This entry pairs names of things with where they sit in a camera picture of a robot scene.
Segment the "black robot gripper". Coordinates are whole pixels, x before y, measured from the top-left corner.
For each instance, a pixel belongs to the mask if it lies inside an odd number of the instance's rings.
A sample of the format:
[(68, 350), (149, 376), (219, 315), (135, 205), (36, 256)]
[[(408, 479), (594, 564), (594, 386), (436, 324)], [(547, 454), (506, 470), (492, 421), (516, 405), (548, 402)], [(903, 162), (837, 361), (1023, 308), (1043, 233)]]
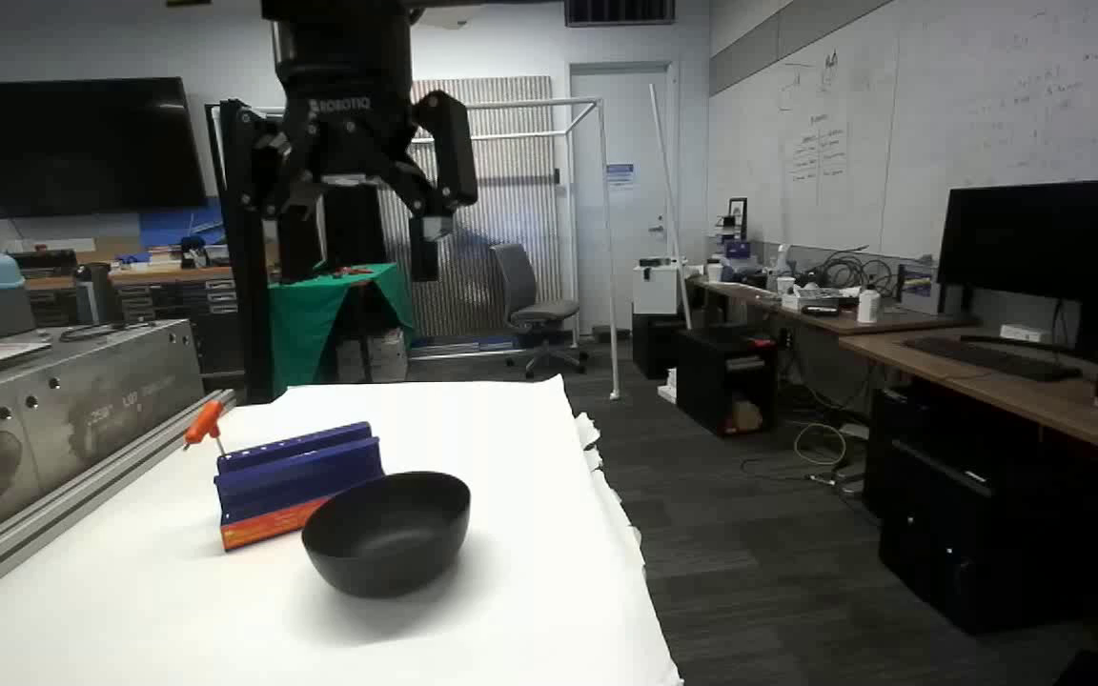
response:
[(431, 0), (260, 0), (285, 92), (274, 172), (277, 278), (322, 263), (327, 186), (389, 186), (408, 210), (413, 278), (438, 278), (438, 238), (476, 202), (469, 109), (447, 92), (413, 97), (413, 27)]

